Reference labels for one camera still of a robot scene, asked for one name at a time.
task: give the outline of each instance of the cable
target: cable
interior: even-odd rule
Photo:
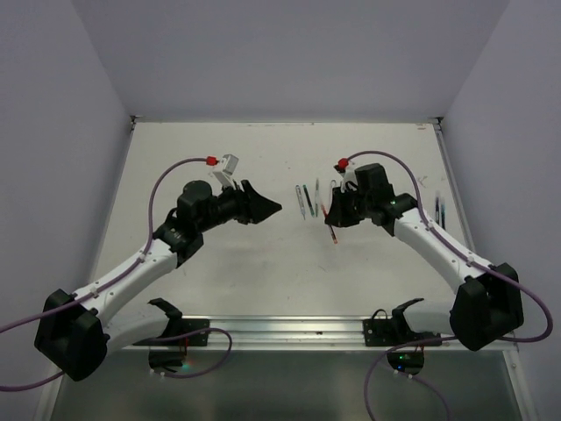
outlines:
[[[158,178],[158,180],[154,184],[154,187],[152,188],[152,192],[150,193],[150,199],[148,201],[148,240],[146,242],[146,245],[145,245],[144,249],[142,250],[142,254],[146,255],[150,251],[150,247],[152,246],[152,242],[153,242],[153,238],[152,238],[152,233],[153,233],[153,204],[154,204],[154,198],[156,197],[156,191],[158,190],[158,187],[160,186],[161,182],[164,180],[164,178],[166,178],[166,176],[169,173],[171,173],[174,169],[176,169],[177,167],[180,167],[181,165],[188,164],[190,162],[206,162],[206,161],[207,161],[206,158],[187,158],[186,160],[175,162],[174,165],[172,165],[170,168],[168,168],[166,171],[164,171],[162,173],[162,175]],[[110,288],[113,285],[115,285],[117,282],[121,281],[128,274],[130,274],[141,263],[141,261],[142,261],[141,259],[136,259],[123,273],[121,273],[120,275],[117,275],[111,281],[109,281],[106,284],[104,284],[103,286],[99,287],[97,292],[105,291],[107,288]],[[78,298],[71,303],[67,303],[67,304],[62,305],[61,307],[57,307],[57,308],[52,309],[52,310],[43,311],[41,313],[34,314],[33,316],[29,316],[27,318],[22,318],[20,320],[15,321],[15,322],[8,323],[7,325],[0,326],[0,334],[5,333],[7,331],[10,331],[11,329],[15,329],[16,327],[27,325],[28,323],[34,322],[36,320],[39,320],[39,319],[42,319],[42,318],[47,318],[47,317],[52,316],[54,314],[60,313],[61,311],[70,309],[70,308],[72,308],[72,307],[74,307],[74,306],[76,306],[80,303],[83,303],[84,301],[89,300],[93,296],[94,295],[92,293],[88,293],[85,296],[83,296],[81,298]],[[24,386],[2,386],[2,385],[0,385],[0,392],[20,392],[20,391],[24,391],[24,390],[35,389],[35,388],[43,386],[43,385],[45,385],[49,382],[52,382],[53,380],[61,377],[62,375],[63,375],[63,373],[59,372],[56,375],[53,375],[51,377],[46,378],[45,380],[42,380],[40,382],[27,384],[27,385],[24,385]]]
[[[218,362],[216,362],[214,365],[212,365],[208,368],[205,368],[204,370],[197,371],[196,373],[189,373],[188,375],[178,375],[176,373],[164,373],[164,372],[161,372],[161,374],[164,375],[165,377],[171,377],[171,378],[174,378],[174,379],[192,379],[194,377],[200,377],[201,375],[206,375],[207,373],[210,373],[211,371],[216,370],[217,368],[222,366],[226,362],[228,357],[230,356],[231,347],[233,345],[231,335],[227,331],[225,331],[224,329],[220,329],[218,327],[206,327],[204,329],[198,329],[196,331],[192,331],[192,332],[189,332],[189,333],[184,333],[184,334],[178,335],[178,336],[172,336],[170,338],[155,338],[155,339],[151,339],[151,340],[154,341],[154,342],[168,342],[168,341],[172,341],[172,340],[190,338],[192,336],[200,335],[201,333],[206,333],[206,332],[219,332],[219,333],[222,333],[223,335],[226,335],[226,337],[228,338],[228,349],[226,350],[226,352],[224,353],[222,358],[220,360],[218,360]]]
[[[381,353],[378,357],[376,357],[374,359],[374,361],[372,362],[372,364],[370,365],[370,367],[368,368],[368,371],[366,372],[366,378],[365,378],[365,382],[364,382],[364,385],[363,385],[363,388],[362,388],[362,396],[365,400],[366,411],[368,412],[368,416],[370,417],[370,419],[372,421],[376,421],[376,417],[374,416],[374,413],[372,411],[372,407],[370,406],[370,402],[368,401],[368,394],[369,394],[368,389],[369,389],[369,386],[370,386],[370,378],[372,377],[372,373],[373,373],[374,369],[376,368],[376,366],[380,363],[380,361],[382,361],[384,359],[384,357],[386,357],[386,355],[388,355],[389,353],[393,353],[393,352],[397,351],[398,349],[406,348],[406,347],[409,347],[409,346],[434,345],[434,344],[439,344],[441,342],[451,341],[451,340],[454,340],[454,339],[456,339],[455,336],[449,336],[449,337],[446,337],[446,338],[430,338],[430,339],[414,340],[414,341],[408,342],[406,344],[393,346],[393,347],[387,349],[386,351],[384,351],[383,353]],[[407,373],[402,373],[401,371],[398,371],[397,373],[399,375],[403,375],[405,377],[408,377],[411,380],[415,380],[416,382],[419,382],[422,385],[429,388],[430,390],[432,390],[435,393],[435,395],[438,396],[438,399],[440,399],[440,402],[442,402],[444,408],[446,409],[446,421],[451,421],[452,420],[452,412],[451,412],[451,409],[450,409],[450,405],[448,405],[448,403],[446,402],[446,399],[444,398],[442,393],[440,393],[437,390],[437,388],[435,388],[432,384],[430,384],[426,380],[421,379],[419,377],[416,377],[416,376],[409,377],[409,375]]]
[[[46,379],[41,380],[39,382],[35,382],[35,383],[31,383],[31,384],[25,384],[23,386],[0,386],[0,392],[25,392],[26,390],[40,388],[41,386],[44,386],[47,383],[50,383],[53,380],[56,380],[59,377],[62,377],[63,375],[64,375],[64,373],[59,371],[56,375],[52,375],[51,377],[47,377]]]
[[[451,252],[456,254],[459,257],[459,259],[463,260],[464,262],[473,266],[474,268],[477,268],[479,270],[487,272],[488,274],[490,274],[492,276],[495,276],[495,277],[499,278],[500,280],[506,282],[508,285],[510,285],[510,286],[512,286],[516,289],[519,289],[524,294],[529,296],[532,300],[534,300],[534,302],[536,302],[536,304],[542,309],[543,314],[545,315],[545,319],[547,321],[547,326],[546,326],[545,330],[543,331],[543,333],[541,333],[539,335],[536,335],[536,336],[533,336],[533,337],[530,337],[530,338],[506,338],[506,337],[503,337],[503,338],[501,338],[502,340],[506,340],[508,342],[531,343],[531,342],[538,342],[540,340],[544,340],[548,336],[551,335],[551,332],[553,332],[553,316],[551,315],[550,309],[548,309],[547,305],[543,302],[543,300],[539,296],[534,294],[534,292],[532,292],[530,289],[528,289],[524,285],[521,285],[520,283],[518,283],[516,281],[513,281],[509,277],[507,277],[503,274],[500,274],[499,272],[496,272],[496,271],[492,270],[491,268],[483,266],[476,261],[470,261],[470,259],[465,254],[460,252],[452,243],[450,243],[445,237],[443,237],[440,234],[440,232],[438,232],[435,228],[430,226],[429,220],[427,219],[427,216],[425,215],[425,213],[423,211],[423,202],[421,200],[421,191],[419,190],[419,184],[417,183],[417,180],[416,180],[415,176],[413,175],[413,172],[411,171],[411,169],[407,166],[407,164],[405,162],[403,162],[402,160],[400,160],[396,156],[393,156],[390,153],[382,152],[382,151],[363,151],[363,152],[354,153],[353,155],[351,155],[348,158],[348,160],[351,160],[351,159],[356,158],[356,157],[361,156],[361,155],[367,155],[367,154],[385,156],[385,157],[389,158],[390,160],[393,160],[393,161],[397,162],[398,164],[400,164],[403,167],[403,169],[405,169],[405,171],[407,171],[407,173],[409,175],[409,178],[411,179],[411,182],[413,183],[413,187],[415,188],[415,196],[416,196],[416,199],[417,199],[417,207],[419,208],[419,214],[421,215],[421,220],[427,226],[427,228],[430,230],[430,232],[432,232],[432,234],[435,237],[437,237],[437,239],[440,240],[440,242],[444,246],[446,246],[446,248],[448,248]]]
[[[377,309],[374,314],[372,314],[372,317],[370,318],[370,320],[374,321],[374,319],[376,318],[376,316],[378,316],[379,313],[384,313],[384,315],[386,316],[386,318],[388,318],[387,316],[387,311],[385,311],[384,309]]]
[[[536,335],[536,336],[533,336],[533,337],[530,337],[530,338],[506,338],[506,337],[503,337],[503,338],[501,338],[501,340],[506,340],[508,342],[531,343],[531,342],[538,342],[540,340],[544,340],[548,336],[551,335],[551,332],[553,331],[553,317],[551,315],[550,309],[548,309],[545,302],[539,296],[534,294],[530,289],[526,288],[525,286],[521,285],[520,283],[518,283],[516,281],[513,281],[512,279],[508,278],[507,276],[505,276],[503,274],[500,274],[500,273],[492,270],[491,268],[487,268],[483,265],[480,265],[479,263],[477,263],[475,261],[470,261],[466,255],[461,253],[453,244],[451,244],[446,238],[444,238],[440,234],[440,232],[438,232],[437,230],[435,230],[433,227],[430,226],[429,220],[427,219],[427,217],[424,213],[424,210],[423,210],[423,201],[421,200],[421,191],[419,190],[419,185],[417,183],[417,180],[416,180],[413,172],[411,171],[411,169],[407,166],[407,164],[405,162],[400,160],[398,157],[396,157],[396,156],[394,156],[390,153],[383,152],[383,151],[358,152],[358,153],[354,153],[353,155],[349,156],[347,159],[350,161],[350,160],[352,160],[354,158],[357,158],[359,156],[368,155],[368,154],[385,156],[385,157],[389,158],[390,160],[393,160],[393,161],[397,162],[398,164],[400,164],[403,167],[403,169],[405,169],[405,171],[408,173],[409,178],[411,179],[411,182],[413,183],[413,187],[415,189],[415,196],[416,196],[416,199],[417,199],[417,207],[419,209],[419,214],[421,215],[421,220],[423,221],[425,226],[430,230],[430,232],[432,232],[432,234],[438,240],[440,240],[440,242],[444,246],[446,246],[449,250],[451,250],[454,254],[456,254],[459,257],[459,259],[465,261],[467,264],[470,264],[470,265],[472,265],[473,267],[475,267],[479,270],[482,270],[482,271],[484,271],[484,272],[486,272],[486,273],[488,273],[492,276],[495,276],[495,277],[501,279],[502,281],[506,282],[508,285],[511,285],[511,286],[519,289],[524,294],[529,296],[532,300],[534,300],[536,302],[536,304],[542,309],[543,314],[545,315],[546,322],[547,322],[547,326],[546,326],[545,330],[543,331],[543,333],[541,333],[539,335]],[[368,401],[368,385],[370,383],[370,377],[372,376],[373,370],[376,368],[378,363],[386,355],[388,355],[389,353],[392,353],[392,352],[394,352],[398,349],[406,347],[406,346],[425,346],[425,345],[430,345],[430,344],[433,344],[433,343],[438,343],[439,341],[454,340],[455,338],[456,337],[452,336],[452,337],[441,338],[441,339],[423,339],[423,340],[417,340],[417,341],[414,341],[414,342],[408,342],[407,344],[394,346],[394,347],[386,350],[379,357],[377,357],[373,361],[372,365],[368,368],[368,372],[366,373],[366,378],[365,378],[364,388],[363,388],[363,397],[364,397],[364,400],[365,400],[366,411],[368,412],[368,415],[369,415],[370,419],[372,421],[375,421],[376,417],[374,416],[372,408],[371,408],[370,403]],[[416,378],[416,377],[414,377],[414,379],[417,380],[418,382],[424,384],[425,386],[427,386],[433,392],[435,392],[435,394],[441,400],[441,402],[443,403],[443,405],[446,409],[446,419],[450,421],[451,420],[451,411],[450,411],[450,407],[449,407],[448,403],[444,399],[444,396],[434,386],[432,386],[427,381],[425,381],[421,378]]]

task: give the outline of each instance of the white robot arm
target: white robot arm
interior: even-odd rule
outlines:
[[[73,294],[61,289],[53,292],[44,311],[71,305],[41,319],[35,346],[70,378],[80,381],[91,375],[108,354],[124,346],[186,333],[181,312],[162,299],[125,305],[193,256],[202,247],[204,232],[231,219],[244,225],[258,224],[281,210],[247,180],[241,182],[241,188],[232,180],[237,162],[233,155],[210,160],[212,174],[222,184],[220,195],[213,196],[206,182],[187,183],[177,207],[153,233],[149,247]]]
[[[416,250],[448,283],[455,295],[449,303],[422,297],[392,310],[389,319],[372,319],[373,334],[392,345],[420,339],[424,333],[451,334],[473,351],[513,331],[523,323],[520,290],[494,278],[480,268],[492,268],[515,281],[516,272],[506,263],[495,267],[456,241],[417,207],[409,194],[396,196],[380,164],[356,168],[341,160],[336,170],[343,176],[333,189],[327,225],[347,227],[369,218],[390,235]],[[464,262],[445,246],[453,246]]]

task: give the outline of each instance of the red connector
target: red connector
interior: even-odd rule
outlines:
[[[339,168],[345,169],[349,166],[349,160],[347,160],[346,158],[341,158],[337,165],[339,166]]]
[[[207,165],[214,167],[218,163],[218,158],[216,156],[207,156]]]

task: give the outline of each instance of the marker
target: marker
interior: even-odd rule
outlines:
[[[325,206],[323,206],[322,203],[322,212],[323,212],[323,216],[327,217],[327,211],[325,210]],[[337,243],[337,237],[335,236],[335,232],[333,231],[333,227],[331,225],[327,225],[327,227],[330,229],[330,234],[331,234],[331,239],[333,240],[333,244]]]
[[[435,221],[440,225],[440,192],[438,190],[435,196]]]
[[[308,202],[309,206],[309,214],[314,217],[314,207],[312,206],[312,201],[309,199],[308,189],[306,188],[306,184],[303,184],[302,187],[304,188],[304,195],[306,195],[306,202]]]

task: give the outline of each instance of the pen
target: pen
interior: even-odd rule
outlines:
[[[435,196],[435,221],[440,225],[440,192]]]
[[[306,220],[306,208],[304,207],[304,199],[302,199],[302,191],[300,190],[300,186],[296,185],[296,197],[298,197],[298,204],[300,205],[300,213],[304,217],[304,221]]]
[[[331,207],[331,202],[333,202],[333,189],[337,187],[337,182],[335,180],[331,180],[330,181],[330,204],[329,206]]]
[[[440,199],[440,226],[442,226],[443,230],[446,229],[446,203],[444,198]]]
[[[306,195],[306,202],[308,202],[309,206],[309,214],[314,217],[314,207],[312,206],[312,201],[309,199],[308,189],[306,188],[306,184],[303,184],[302,187],[304,188],[304,195]]]
[[[319,198],[319,178],[316,178],[316,195],[314,197],[314,201],[316,202],[316,218],[319,217],[319,203],[321,202],[321,199]]]

